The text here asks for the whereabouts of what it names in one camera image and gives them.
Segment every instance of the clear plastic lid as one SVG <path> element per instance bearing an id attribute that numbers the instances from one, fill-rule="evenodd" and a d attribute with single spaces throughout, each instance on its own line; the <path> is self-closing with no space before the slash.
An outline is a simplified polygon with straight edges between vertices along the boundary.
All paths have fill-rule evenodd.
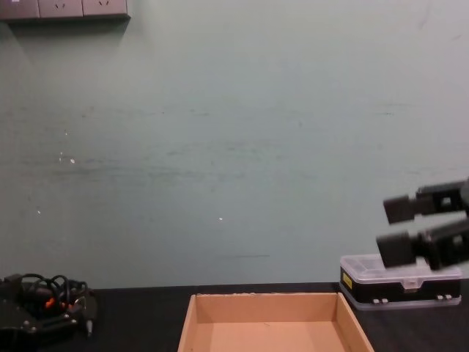
<path id="1" fill-rule="evenodd" d="M 407 290 L 419 289 L 429 280 L 458 280 L 461 269 L 456 266 L 432 271 L 424 259 L 418 258 L 414 265 L 386 269 L 379 254 L 346 255 L 340 259 L 340 266 L 353 281 L 360 284 L 401 282 Z"/>

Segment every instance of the power outlet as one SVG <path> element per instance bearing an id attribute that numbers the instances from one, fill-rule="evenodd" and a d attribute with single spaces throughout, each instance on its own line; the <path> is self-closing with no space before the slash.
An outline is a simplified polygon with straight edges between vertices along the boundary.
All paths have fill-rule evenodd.
<path id="1" fill-rule="evenodd" d="M 85 16 L 127 15 L 127 0 L 83 0 Z"/>
<path id="2" fill-rule="evenodd" d="M 0 0 L 0 21 L 39 18 L 37 0 Z"/>
<path id="3" fill-rule="evenodd" d="M 81 0 L 39 0 L 41 18 L 83 17 Z"/>

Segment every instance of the plastic storage box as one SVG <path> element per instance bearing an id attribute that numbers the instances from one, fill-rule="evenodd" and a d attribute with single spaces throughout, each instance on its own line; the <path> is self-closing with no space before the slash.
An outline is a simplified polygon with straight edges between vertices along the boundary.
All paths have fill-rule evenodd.
<path id="1" fill-rule="evenodd" d="M 340 259 L 340 287 L 360 310 L 458 305 L 462 272 L 458 267 L 432 271 L 425 260 L 385 269 L 379 254 Z"/>

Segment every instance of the black table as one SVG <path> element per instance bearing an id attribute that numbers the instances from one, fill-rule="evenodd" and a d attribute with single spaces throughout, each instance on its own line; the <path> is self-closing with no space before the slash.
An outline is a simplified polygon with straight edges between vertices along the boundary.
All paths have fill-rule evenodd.
<path id="1" fill-rule="evenodd" d="M 80 334 L 41 351 L 175 352 L 189 298 L 196 293 L 336 292 L 332 283 L 159 287 L 98 290 L 95 336 Z M 462 283 L 469 297 L 469 280 Z M 355 314 L 376 352 L 468 352 L 469 299 L 457 307 Z"/>

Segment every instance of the tangled wires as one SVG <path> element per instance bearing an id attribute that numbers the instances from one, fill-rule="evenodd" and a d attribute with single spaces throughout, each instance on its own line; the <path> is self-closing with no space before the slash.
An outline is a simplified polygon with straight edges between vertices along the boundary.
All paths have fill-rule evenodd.
<path id="1" fill-rule="evenodd" d="M 88 293 L 85 282 L 71 280 L 64 275 L 49 279 L 39 274 L 25 274 L 21 277 L 21 285 L 23 306 L 36 318 L 64 312 L 74 305 L 76 297 Z"/>

